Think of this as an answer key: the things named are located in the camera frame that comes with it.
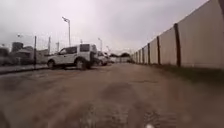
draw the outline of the car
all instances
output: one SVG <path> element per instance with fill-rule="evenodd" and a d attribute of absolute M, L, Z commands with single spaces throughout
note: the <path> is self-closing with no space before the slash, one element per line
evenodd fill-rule
<path fill-rule="evenodd" d="M 94 44 L 79 44 L 63 48 L 59 53 L 48 57 L 48 67 L 66 68 L 76 66 L 78 69 L 90 69 L 97 61 L 97 49 Z"/>
<path fill-rule="evenodd" d="M 98 51 L 98 65 L 106 66 L 109 63 L 109 57 L 107 53 Z"/>

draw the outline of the cloudy sky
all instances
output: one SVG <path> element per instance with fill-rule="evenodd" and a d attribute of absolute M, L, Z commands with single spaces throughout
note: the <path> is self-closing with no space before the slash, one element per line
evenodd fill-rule
<path fill-rule="evenodd" d="M 207 0 L 0 0 L 0 44 L 22 41 L 47 48 L 48 37 L 68 46 L 71 20 L 72 44 L 95 43 L 100 37 L 112 50 L 136 50 L 169 29 Z"/>

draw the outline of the unpaved road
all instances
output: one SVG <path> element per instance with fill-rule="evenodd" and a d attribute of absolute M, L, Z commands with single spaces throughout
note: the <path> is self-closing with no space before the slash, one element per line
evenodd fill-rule
<path fill-rule="evenodd" d="M 11 128 L 224 127 L 222 87 L 131 64 L 1 76 L 0 107 Z"/>

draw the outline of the street lamp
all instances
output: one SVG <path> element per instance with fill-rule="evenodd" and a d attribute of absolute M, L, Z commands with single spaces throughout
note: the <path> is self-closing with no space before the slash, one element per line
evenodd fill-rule
<path fill-rule="evenodd" d="M 70 20 L 64 17 L 62 17 L 62 19 L 68 23 L 68 40 L 69 40 L 69 46 L 71 46 Z"/>
<path fill-rule="evenodd" d="M 100 41 L 100 51 L 102 52 L 103 41 L 100 38 L 98 38 L 98 40 Z"/>

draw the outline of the wall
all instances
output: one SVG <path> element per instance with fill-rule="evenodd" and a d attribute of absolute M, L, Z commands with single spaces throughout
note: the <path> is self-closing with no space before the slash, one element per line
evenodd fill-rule
<path fill-rule="evenodd" d="M 150 59 L 151 64 L 158 64 L 157 39 L 150 42 Z"/>
<path fill-rule="evenodd" d="M 174 28 L 169 29 L 160 36 L 161 64 L 176 65 L 176 37 Z"/>
<path fill-rule="evenodd" d="M 224 21 L 218 0 L 210 0 L 179 23 L 183 66 L 224 68 Z"/>
<path fill-rule="evenodd" d="M 145 60 L 145 63 L 144 64 L 149 64 L 149 56 L 148 56 L 148 45 L 146 45 L 144 47 L 144 60 Z"/>
<path fill-rule="evenodd" d="M 140 64 L 143 63 L 143 59 L 142 59 L 142 49 L 139 50 L 139 54 L 140 54 Z"/>

